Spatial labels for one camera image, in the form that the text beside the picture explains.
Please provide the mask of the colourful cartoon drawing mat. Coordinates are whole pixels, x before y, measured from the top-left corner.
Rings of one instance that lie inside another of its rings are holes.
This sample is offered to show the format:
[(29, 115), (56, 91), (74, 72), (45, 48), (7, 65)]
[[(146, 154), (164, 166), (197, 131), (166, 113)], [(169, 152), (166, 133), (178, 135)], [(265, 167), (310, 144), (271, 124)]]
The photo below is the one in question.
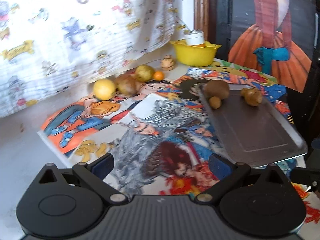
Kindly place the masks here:
[(190, 68), (174, 82), (139, 83), (131, 97), (117, 93), (103, 101), (90, 94), (50, 116), (39, 135), (68, 167), (112, 154), (113, 170), (103, 180), (128, 197), (195, 197), (222, 178), (210, 171), (209, 158), (225, 149), (197, 95), (199, 85), (213, 79), (255, 87), (290, 116), (280, 100), (286, 88), (275, 78), (221, 63), (212, 70)]

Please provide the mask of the large brown kiwi fruit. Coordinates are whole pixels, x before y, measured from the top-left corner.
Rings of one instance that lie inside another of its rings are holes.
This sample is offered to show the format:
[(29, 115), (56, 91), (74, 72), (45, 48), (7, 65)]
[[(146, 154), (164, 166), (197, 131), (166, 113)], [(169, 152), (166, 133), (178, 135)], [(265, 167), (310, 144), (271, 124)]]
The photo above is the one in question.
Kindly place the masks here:
[(222, 80), (209, 81), (206, 84), (204, 91), (210, 98), (213, 96), (217, 96), (221, 100), (227, 99), (230, 94), (228, 83)]

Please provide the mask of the small orange tangerine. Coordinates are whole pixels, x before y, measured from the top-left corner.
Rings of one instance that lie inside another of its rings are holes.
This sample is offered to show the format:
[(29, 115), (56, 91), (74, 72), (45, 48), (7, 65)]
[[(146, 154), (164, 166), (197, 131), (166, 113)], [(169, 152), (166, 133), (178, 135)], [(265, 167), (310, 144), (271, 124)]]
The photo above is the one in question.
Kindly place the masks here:
[(165, 78), (165, 75), (160, 70), (154, 72), (154, 74), (153, 74), (153, 79), (156, 80), (156, 81), (162, 81), (162, 80), (164, 80), (164, 78)]

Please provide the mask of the metal tray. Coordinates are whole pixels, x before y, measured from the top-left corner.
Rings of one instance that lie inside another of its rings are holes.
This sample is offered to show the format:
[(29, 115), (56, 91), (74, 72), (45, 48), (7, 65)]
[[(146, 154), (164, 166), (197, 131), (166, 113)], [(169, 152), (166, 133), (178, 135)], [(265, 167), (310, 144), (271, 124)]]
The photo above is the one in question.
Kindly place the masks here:
[(229, 161), (262, 167), (307, 153), (305, 140), (266, 98), (250, 106), (240, 95), (245, 85), (230, 84), (230, 96), (212, 109), (204, 88), (199, 85), (199, 98)]

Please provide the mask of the green-yellow round fruit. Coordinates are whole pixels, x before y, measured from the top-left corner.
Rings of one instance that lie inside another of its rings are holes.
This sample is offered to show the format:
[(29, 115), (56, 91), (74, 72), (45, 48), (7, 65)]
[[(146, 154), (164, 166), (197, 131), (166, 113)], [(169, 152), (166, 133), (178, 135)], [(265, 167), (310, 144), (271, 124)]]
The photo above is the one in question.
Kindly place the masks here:
[(155, 70), (146, 64), (140, 65), (135, 70), (135, 78), (139, 82), (147, 82), (153, 79)]

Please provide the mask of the white and orange cup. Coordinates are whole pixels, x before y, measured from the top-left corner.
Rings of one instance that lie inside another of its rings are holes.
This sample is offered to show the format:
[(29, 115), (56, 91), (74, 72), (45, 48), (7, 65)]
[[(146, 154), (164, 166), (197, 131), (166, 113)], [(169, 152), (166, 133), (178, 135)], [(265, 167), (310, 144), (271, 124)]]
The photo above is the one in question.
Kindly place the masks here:
[(201, 30), (190, 30), (185, 33), (185, 42), (188, 46), (204, 47), (204, 32)]

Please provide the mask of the yellow lemon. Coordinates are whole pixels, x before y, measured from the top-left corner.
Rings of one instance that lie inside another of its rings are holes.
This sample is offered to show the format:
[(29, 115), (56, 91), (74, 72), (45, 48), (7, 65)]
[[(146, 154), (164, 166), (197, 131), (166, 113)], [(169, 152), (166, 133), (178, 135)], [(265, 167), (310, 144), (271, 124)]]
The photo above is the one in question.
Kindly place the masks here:
[(97, 80), (93, 85), (93, 94), (98, 100), (109, 100), (116, 92), (116, 85), (109, 79)]

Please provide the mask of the orange dress figure poster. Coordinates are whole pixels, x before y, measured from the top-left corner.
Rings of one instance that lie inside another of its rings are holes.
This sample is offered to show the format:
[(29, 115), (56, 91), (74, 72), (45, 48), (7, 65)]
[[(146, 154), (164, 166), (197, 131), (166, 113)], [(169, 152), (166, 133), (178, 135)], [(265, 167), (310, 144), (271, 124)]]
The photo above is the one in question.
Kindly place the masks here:
[(292, 39), (291, 0), (253, 0), (255, 23), (232, 45), (228, 61), (274, 76), (302, 92), (311, 59)]

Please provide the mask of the brown wooden window frame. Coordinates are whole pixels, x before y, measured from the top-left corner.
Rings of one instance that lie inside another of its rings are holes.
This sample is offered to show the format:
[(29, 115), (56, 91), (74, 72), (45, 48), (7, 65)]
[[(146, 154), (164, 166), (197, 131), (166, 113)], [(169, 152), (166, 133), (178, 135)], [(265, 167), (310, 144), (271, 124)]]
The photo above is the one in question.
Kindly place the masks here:
[(216, 0), (194, 0), (194, 29), (204, 32), (210, 43), (216, 40)]

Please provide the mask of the yellow-brown spotted fruit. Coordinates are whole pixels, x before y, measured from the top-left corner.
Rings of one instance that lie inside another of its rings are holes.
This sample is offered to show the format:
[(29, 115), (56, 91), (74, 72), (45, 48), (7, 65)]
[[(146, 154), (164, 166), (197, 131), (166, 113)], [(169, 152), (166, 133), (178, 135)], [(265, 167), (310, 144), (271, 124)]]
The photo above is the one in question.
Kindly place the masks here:
[(244, 92), (244, 99), (248, 105), (256, 107), (262, 103), (263, 96), (257, 88), (250, 88)]

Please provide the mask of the brown avocado-shaped fruit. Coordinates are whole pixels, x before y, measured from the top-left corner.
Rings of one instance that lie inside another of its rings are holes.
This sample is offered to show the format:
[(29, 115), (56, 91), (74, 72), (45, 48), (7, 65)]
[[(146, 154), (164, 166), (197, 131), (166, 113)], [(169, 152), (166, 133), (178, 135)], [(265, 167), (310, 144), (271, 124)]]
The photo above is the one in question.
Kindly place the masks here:
[(137, 92), (136, 81), (129, 74), (121, 74), (116, 77), (116, 85), (123, 95), (134, 96)]

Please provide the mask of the small brown round fruit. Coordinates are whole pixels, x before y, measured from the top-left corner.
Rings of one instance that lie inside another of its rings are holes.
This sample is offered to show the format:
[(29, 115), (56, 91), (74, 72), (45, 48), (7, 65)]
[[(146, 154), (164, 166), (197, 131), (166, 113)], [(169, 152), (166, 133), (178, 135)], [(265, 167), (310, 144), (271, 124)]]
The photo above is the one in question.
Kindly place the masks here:
[(245, 97), (246, 93), (248, 92), (248, 88), (243, 88), (241, 91), (240, 91), (240, 96), (241, 97)]

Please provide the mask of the yellow plastic bowl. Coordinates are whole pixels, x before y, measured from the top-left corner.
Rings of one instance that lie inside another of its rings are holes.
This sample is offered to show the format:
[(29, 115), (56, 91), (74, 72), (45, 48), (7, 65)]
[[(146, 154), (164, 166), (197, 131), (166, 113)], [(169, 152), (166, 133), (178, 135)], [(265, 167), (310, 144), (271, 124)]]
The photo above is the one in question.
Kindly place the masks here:
[(204, 42), (204, 47), (189, 46), (185, 40), (170, 41), (178, 62), (195, 67), (206, 67), (214, 62), (216, 52), (221, 45)]

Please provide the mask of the cartoon print white curtain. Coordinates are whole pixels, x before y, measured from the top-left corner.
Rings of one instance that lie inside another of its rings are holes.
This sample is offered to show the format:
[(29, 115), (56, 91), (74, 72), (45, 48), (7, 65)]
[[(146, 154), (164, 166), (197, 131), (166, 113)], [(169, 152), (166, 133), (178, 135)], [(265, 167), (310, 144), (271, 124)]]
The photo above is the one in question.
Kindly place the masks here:
[(1, 117), (168, 43), (174, 0), (1, 0)]

